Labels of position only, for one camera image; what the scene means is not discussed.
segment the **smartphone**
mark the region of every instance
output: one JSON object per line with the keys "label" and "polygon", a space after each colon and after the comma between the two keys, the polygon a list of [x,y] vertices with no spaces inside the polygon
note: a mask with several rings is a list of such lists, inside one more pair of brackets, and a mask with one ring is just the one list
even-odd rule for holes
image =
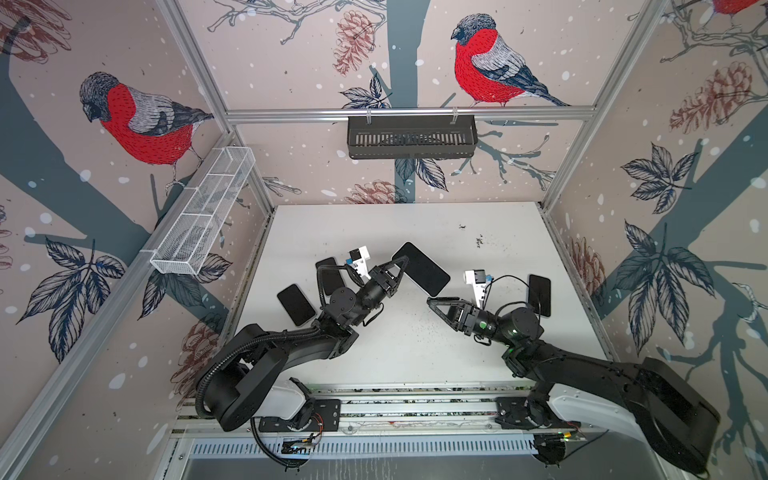
{"label": "smartphone", "polygon": [[[325,260],[315,263],[315,269],[320,265],[336,265],[336,258],[328,257]],[[330,296],[336,289],[346,286],[344,285],[344,279],[341,276],[341,270],[324,270],[320,275],[323,279],[323,292],[327,296]]]}
{"label": "smartphone", "polygon": [[288,316],[296,326],[302,326],[315,316],[315,307],[306,299],[295,283],[278,293],[277,299],[283,304],[283,308],[288,312]]}
{"label": "smartphone", "polygon": [[421,250],[416,248],[413,243],[406,242],[405,245],[392,255],[394,260],[397,257],[405,255],[408,257],[408,266],[406,266],[406,275],[413,280],[416,285],[427,292],[429,296],[438,296],[440,291],[448,285],[451,277],[427,257]]}
{"label": "smartphone", "polygon": [[541,316],[552,314],[552,281],[539,275],[528,275],[528,303]]}

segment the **bird wing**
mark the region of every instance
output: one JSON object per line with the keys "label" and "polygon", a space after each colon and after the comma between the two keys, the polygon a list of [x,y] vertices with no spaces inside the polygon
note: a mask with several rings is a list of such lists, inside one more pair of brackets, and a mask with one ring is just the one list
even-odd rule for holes
{"label": "bird wing", "polygon": [[486,53],[472,56],[472,64],[483,76],[502,83],[515,76],[525,66],[525,59],[509,48],[501,35]]}
{"label": "bird wing", "polygon": [[175,111],[170,98],[165,95],[145,94],[128,87],[136,104],[136,113],[128,127],[137,134],[159,137],[173,130]]}

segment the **wallpaper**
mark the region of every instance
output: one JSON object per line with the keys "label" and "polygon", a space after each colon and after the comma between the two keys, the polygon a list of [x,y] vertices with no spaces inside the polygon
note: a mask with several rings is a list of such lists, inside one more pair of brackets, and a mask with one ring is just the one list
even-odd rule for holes
{"label": "wallpaper", "polygon": [[5,441],[220,132],[153,2],[0,12]]}
{"label": "wallpaper", "polygon": [[[154,474],[182,401],[194,395],[195,375],[221,347],[219,334],[239,301],[264,221],[246,187],[197,282],[150,275],[22,478]],[[167,294],[158,298],[160,290]]]}
{"label": "wallpaper", "polygon": [[180,3],[229,109],[341,108],[344,92],[367,88],[372,74],[394,108],[593,104],[627,20],[643,5],[568,0],[553,12],[550,2],[499,0]]}
{"label": "wallpaper", "polygon": [[346,122],[245,124],[274,205],[540,201],[580,121],[478,123],[475,156],[353,160]]}
{"label": "wallpaper", "polygon": [[768,478],[768,20],[754,4],[672,2],[552,212],[621,359],[667,361],[718,409],[711,478]]}

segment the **table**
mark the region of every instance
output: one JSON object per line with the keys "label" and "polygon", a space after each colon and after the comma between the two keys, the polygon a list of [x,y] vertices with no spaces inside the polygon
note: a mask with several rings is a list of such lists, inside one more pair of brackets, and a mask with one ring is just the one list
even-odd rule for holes
{"label": "table", "polygon": [[[510,273],[552,281],[552,316],[542,318],[543,340],[582,355],[604,359],[587,314],[574,290],[535,203],[286,205],[277,208],[237,329],[258,323],[265,330],[296,329],[276,295],[296,283],[319,309],[315,262],[368,247],[369,268],[389,261],[413,242],[451,276],[440,296],[473,301],[465,270],[484,269],[494,278]],[[357,287],[346,278],[347,286]],[[514,279],[499,280],[488,299],[492,312],[526,300]],[[409,278],[384,300],[385,311],[347,353],[286,370],[307,385],[338,388],[468,387],[514,379],[501,359],[504,346],[481,346],[448,327],[426,305],[426,294]]]}

